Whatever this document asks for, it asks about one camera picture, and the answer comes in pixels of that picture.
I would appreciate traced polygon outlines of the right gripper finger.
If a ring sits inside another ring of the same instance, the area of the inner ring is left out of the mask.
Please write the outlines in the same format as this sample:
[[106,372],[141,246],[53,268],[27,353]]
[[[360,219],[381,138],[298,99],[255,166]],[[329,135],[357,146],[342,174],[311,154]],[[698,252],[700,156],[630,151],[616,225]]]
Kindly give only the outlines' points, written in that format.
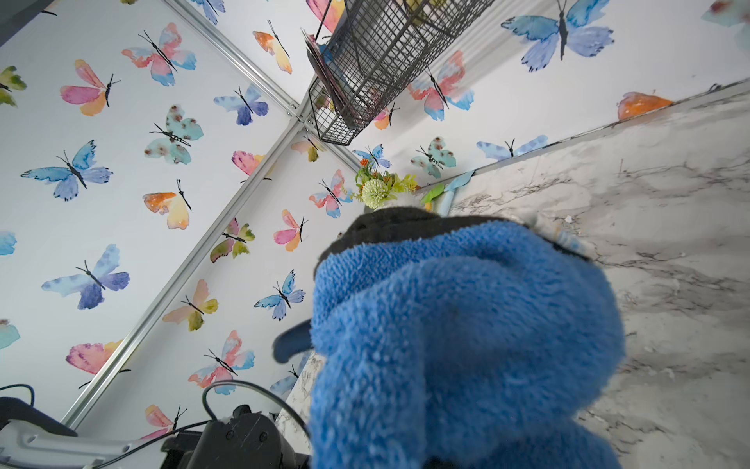
[[273,342],[273,359],[277,363],[288,363],[293,357],[314,349],[312,321],[306,320],[279,334]]

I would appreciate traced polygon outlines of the blue rag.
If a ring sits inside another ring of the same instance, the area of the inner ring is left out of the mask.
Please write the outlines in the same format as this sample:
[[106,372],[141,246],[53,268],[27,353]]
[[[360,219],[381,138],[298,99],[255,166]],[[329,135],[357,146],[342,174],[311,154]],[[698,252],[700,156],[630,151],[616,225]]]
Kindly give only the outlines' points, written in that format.
[[604,272],[531,229],[359,216],[314,273],[316,468],[615,468],[576,421],[625,354]]

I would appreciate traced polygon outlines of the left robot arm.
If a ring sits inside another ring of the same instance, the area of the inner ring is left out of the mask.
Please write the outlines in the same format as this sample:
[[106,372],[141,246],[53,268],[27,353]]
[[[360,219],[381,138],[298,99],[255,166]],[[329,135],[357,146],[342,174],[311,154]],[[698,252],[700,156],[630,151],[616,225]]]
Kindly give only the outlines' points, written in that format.
[[[213,410],[209,394],[229,385],[245,388],[276,403],[275,419],[250,406],[229,416]],[[295,449],[297,438],[310,437],[312,397],[298,381],[287,398],[247,381],[217,381],[201,394],[205,418],[146,438],[128,440],[83,436],[35,406],[36,393],[9,396],[1,389],[1,465],[4,468],[309,468],[310,449]]]

